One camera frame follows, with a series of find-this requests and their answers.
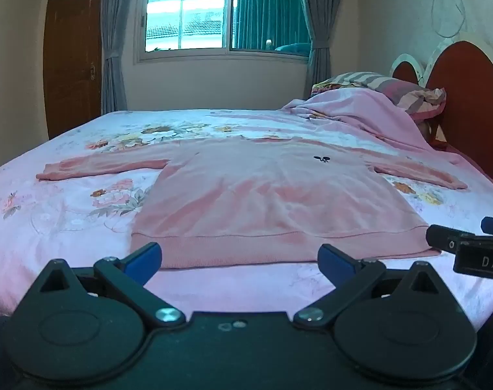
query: window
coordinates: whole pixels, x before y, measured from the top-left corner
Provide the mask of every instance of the window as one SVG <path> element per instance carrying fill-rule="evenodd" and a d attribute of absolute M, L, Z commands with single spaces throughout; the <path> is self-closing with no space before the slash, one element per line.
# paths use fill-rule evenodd
<path fill-rule="evenodd" d="M 310 54 L 300 0 L 143 0 L 139 59 Z"/>

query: wall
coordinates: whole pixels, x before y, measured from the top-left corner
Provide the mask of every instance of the wall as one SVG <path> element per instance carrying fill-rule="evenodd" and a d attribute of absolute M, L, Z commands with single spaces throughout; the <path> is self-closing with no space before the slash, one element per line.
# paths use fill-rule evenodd
<path fill-rule="evenodd" d="M 186 59 L 136 63 L 133 45 L 137 0 L 131 0 L 123 75 L 131 110 L 278 109 L 302 98 L 306 64 L 274 59 Z M 347 0 L 334 31 L 334 71 L 357 66 L 358 0 Z"/>
<path fill-rule="evenodd" d="M 46 140 L 36 91 L 41 1 L 0 0 L 0 165 Z"/>
<path fill-rule="evenodd" d="M 355 72 L 358 69 L 359 30 L 358 0 L 342 0 L 330 46 L 332 75 Z"/>
<path fill-rule="evenodd" d="M 435 27 L 454 33 L 461 16 L 453 2 L 436 0 Z M 479 35 L 493 48 L 493 0 L 463 0 L 467 21 L 463 30 Z M 442 38 L 431 26 L 432 0 L 359 0 L 361 71 L 388 74 L 394 59 L 407 52 L 424 65 Z"/>

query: cable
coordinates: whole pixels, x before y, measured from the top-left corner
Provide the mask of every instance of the cable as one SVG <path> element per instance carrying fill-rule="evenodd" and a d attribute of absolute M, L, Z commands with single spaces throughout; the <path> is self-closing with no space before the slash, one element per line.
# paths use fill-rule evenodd
<path fill-rule="evenodd" d="M 436 33 L 436 35 L 441 36 L 442 38 L 453 38 L 453 37 L 455 37 L 456 35 L 458 35 L 458 33 L 461 32 L 461 29 L 463 29 L 463 25 L 465 24 L 465 22 L 467 20 L 467 13 L 465 11 L 465 3 L 463 2 L 463 0 L 460 0 L 461 8 L 458 6 L 458 3 L 455 3 L 456 8 L 458 9 L 459 13 L 461 14 L 461 16 L 463 16 L 463 20 L 461 21 L 461 25 L 459 26 L 458 30 L 455 33 L 453 33 L 452 35 L 446 36 L 446 35 L 442 35 L 434 27 L 434 3 L 435 3 L 435 1 L 436 0 L 433 0 L 433 4 L 430 7 L 430 24 L 433 28 L 433 31 Z"/>

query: pillow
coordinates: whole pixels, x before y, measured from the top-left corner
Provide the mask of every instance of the pillow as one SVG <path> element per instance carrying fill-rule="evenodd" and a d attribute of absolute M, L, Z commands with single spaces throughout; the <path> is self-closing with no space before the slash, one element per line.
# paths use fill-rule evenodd
<path fill-rule="evenodd" d="M 441 114 L 447 98 L 444 89 L 426 89 L 400 79 L 370 71 L 349 72 L 313 85 L 311 95 L 332 89 L 362 87 L 384 94 L 393 104 L 404 109 L 416 122 Z"/>

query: red wooden headboard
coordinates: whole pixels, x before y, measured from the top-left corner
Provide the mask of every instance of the red wooden headboard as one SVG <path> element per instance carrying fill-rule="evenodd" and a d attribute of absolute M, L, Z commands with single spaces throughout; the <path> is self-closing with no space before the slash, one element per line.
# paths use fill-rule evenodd
<path fill-rule="evenodd" d="M 493 50 L 462 33 L 438 47 L 421 77 L 416 71 L 413 62 L 397 59 L 392 75 L 429 89 L 445 88 L 447 103 L 437 118 L 443 135 L 493 179 Z"/>

